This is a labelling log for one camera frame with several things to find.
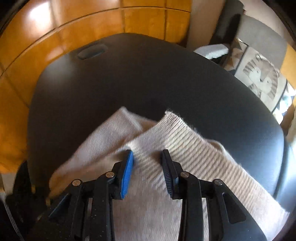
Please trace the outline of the beige knit sweater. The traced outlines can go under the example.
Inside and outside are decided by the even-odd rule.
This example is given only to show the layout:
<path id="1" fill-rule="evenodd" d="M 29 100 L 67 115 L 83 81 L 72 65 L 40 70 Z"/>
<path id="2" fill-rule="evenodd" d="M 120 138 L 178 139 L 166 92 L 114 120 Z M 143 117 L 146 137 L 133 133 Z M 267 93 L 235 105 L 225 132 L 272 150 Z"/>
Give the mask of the beige knit sweater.
<path id="1" fill-rule="evenodd" d="M 75 179 L 97 179 L 122 161 L 126 150 L 133 152 L 133 168 L 126 197 L 113 203 L 117 240 L 177 240 L 182 202 L 168 194 L 163 150 L 198 179 L 222 180 L 267 240 L 287 222 L 289 213 L 219 142 L 203 138 L 169 111 L 156 122 L 120 108 L 52 174 L 49 197 L 60 195 Z"/>

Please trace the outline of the black padded table mat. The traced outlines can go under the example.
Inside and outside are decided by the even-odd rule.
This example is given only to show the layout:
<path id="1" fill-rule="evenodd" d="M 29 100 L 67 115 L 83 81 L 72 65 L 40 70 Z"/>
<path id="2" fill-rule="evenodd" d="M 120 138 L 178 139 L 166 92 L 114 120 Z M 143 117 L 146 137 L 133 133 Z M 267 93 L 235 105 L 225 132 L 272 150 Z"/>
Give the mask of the black padded table mat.
<path id="1" fill-rule="evenodd" d="M 239 80 L 176 44 L 116 34 L 74 50 L 39 76 L 28 121 L 31 180 L 53 172 L 120 107 L 151 120 L 179 114 L 219 141 L 287 211 L 295 209 L 295 159 L 280 125 Z"/>

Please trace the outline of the tiger print cushion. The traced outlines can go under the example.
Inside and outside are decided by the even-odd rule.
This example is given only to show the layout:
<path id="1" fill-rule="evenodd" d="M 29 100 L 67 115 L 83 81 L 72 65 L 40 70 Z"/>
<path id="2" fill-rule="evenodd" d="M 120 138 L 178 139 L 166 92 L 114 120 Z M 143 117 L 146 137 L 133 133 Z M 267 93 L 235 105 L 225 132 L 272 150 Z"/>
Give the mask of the tiger print cushion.
<path id="1" fill-rule="evenodd" d="M 224 69 L 253 92 L 282 123 L 295 99 L 295 89 L 266 57 L 236 38 Z"/>

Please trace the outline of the grey yellow blue sofa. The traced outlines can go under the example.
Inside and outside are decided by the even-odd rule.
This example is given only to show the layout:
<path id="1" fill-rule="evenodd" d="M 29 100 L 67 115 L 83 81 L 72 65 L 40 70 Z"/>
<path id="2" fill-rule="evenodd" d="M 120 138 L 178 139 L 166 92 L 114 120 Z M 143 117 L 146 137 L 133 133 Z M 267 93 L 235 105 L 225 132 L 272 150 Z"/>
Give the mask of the grey yellow blue sofa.
<path id="1" fill-rule="evenodd" d="M 259 20 L 243 15 L 234 40 L 236 38 L 266 57 L 295 89 L 295 49 L 283 37 Z M 230 56 L 232 43 L 231 45 L 203 46 L 197 48 L 194 52 L 209 60 L 225 58 L 221 63 L 224 68 Z M 283 122 L 279 124 L 286 133 L 288 142 L 295 145 L 295 99 L 288 108 Z"/>

